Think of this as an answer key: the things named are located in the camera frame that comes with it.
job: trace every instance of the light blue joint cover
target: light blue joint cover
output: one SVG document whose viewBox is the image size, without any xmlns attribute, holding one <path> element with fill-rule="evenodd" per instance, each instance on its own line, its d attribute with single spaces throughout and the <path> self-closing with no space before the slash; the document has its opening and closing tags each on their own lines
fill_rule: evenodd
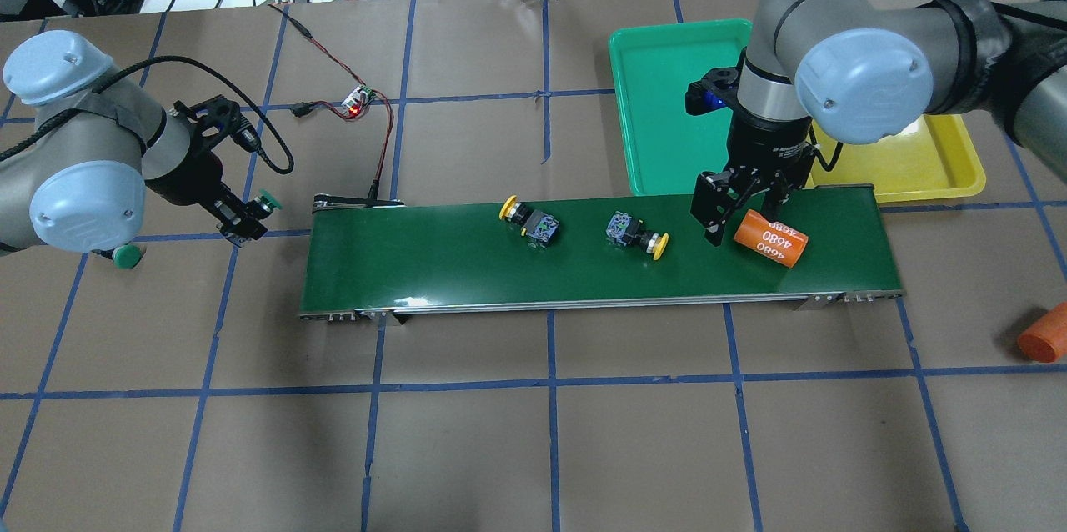
<svg viewBox="0 0 1067 532">
<path fill-rule="evenodd" d="M 908 38 L 873 28 L 816 44 L 794 79 L 801 106 L 834 140 L 872 144 L 899 133 L 929 107 L 934 74 Z"/>
<path fill-rule="evenodd" d="M 51 30 L 18 45 L 3 66 L 3 83 L 27 106 L 39 107 L 82 90 L 112 65 L 84 37 Z"/>
<path fill-rule="evenodd" d="M 111 251 L 129 243 L 144 217 L 144 178 L 126 163 L 85 161 L 53 174 L 30 200 L 38 239 L 58 249 Z"/>
</svg>

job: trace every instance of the robotic arm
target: robotic arm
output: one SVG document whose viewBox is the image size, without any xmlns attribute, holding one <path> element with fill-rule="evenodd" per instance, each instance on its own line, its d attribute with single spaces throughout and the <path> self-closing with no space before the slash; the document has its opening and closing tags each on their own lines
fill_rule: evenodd
<svg viewBox="0 0 1067 532">
<path fill-rule="evenodd" d="M 723 172 L 697 178 L 691 212 L 711 243 L 755 194 L 778 220 L 816 159 L 812 118 L 872 144 L 923 113 L 990 111 L 1067 182 L 1067 1 L 935 0 L 877 11 L 866 0 L 760 0 L 735 67 L 691 84 L 686 111 L 733 111 Z"/>
<path fill-rule="evenodd" d="M 7 59 L 4 83 L 37 115 L 33 135 L 0 152 L 0 255 L 48 243 L 111 256 L 140 231 L 146 186 L 172 205 L 207 209 L 237 246 L 267 231 L 260 221 L 278 205 L 269 194 L 236 197 L 211 152 L 232 138 L 261 154 L 240 106 L 217 96 L 168 111 L 126 77 L 133 70 L 67 31 L 34 36 Z"/>
</svg>

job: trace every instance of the green tray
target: green tray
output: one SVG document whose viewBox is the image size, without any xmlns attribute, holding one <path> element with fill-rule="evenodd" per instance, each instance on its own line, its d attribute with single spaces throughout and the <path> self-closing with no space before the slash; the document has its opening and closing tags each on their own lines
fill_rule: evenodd
<svg viewBox="0 0 1067 532">
<path fill-rule="evenodd" d="M 719 19 L 611 35 L 626 171 L 638 197 L 687 193 L 700 172 L 722 171 L 731 111 L 688 115 L 685 91 L 708 69 L 736 65 L 751 30 L 746 19 Z"/>
<path fill-rule="evenodd" d="M 896 296 L 903 292 L 870 187 L 800 190 L 782 221 L 811 240 L 793 270 L 733 242 L 713 247 L 688 194 L 531 203 L 560 221 L 531 247 L 498 220 L 499 203 L 315 213 L 300 312 L 305 319 L 375 312 Z M 616 210 L 670 242 L 659 261 L 618 247 L 604 228 Z"/>
</svg>

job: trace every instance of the plastic tray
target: plastic tray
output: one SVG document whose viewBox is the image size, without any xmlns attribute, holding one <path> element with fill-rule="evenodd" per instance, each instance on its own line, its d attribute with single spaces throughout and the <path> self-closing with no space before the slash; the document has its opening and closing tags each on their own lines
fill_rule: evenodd
<svg viewBox="0 0 1067 532">
<path fill-rule="evenodd" d="M 692 193 L 700 172 L 726 165 L 730 110 L 687 115 L 685 91 L 708 69 L 737 64 L 751 30 L 745 19 L 720 19 L 611 34 L 626 171 L 638 197 Z"/>
<path fill-rule="evenodd" d="M 815 138 L 829 159 L 837 142 L 818 126 Z M 874 183 L 877 201 L 895 203 L 972 197 L 986 187 L 986 172 L 959 115 L 924 115 L 875 144 L 845 145 L 838 166 L 824 172 L 815 163 L 810 180 Z"/>
<path fill-rule="evenodd" d="M 748 44 L 751 23 L 720 19 L 627 28 L 608 43 L 626 171 L 633 194 L 690 193 L 702 171 L 727 161 L 730 110 L 694 117 L 685 113 L 689 82 L 713 67 L 734 65 Z M 824 151 L 834 142 L 816 126 Z M 875 186 L 878 201 L 971 197 L 986 175 L 958 115 L 923 116 L 904 132 L 876 144 L 847 145 L 834 172 L 816 164 L 812 183 Z"/>
</svg>

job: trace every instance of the orange cylindrical object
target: orange cylindrical object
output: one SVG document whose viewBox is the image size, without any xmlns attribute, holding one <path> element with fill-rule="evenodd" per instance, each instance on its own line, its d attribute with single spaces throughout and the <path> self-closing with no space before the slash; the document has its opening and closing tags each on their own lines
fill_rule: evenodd
<svg viewBox="0 0 1067 532">
<path fill-rule="evenodd" d="M 750 247 L 758 254 L 785 267 L 796 265 L 800 254 L 808 246 L 808 236 L 789 225 L 764 220 L 759 212 L 748 209 L 734 235 L 734 242 Z"/>
<path fill-rule="evenodd" d="M 1067 303 L 1057 304 L 1026 327 L 1018 343 L 1026 357 L 1041 364 L 1052 364 L 1067 354 Z"/>
</svg>

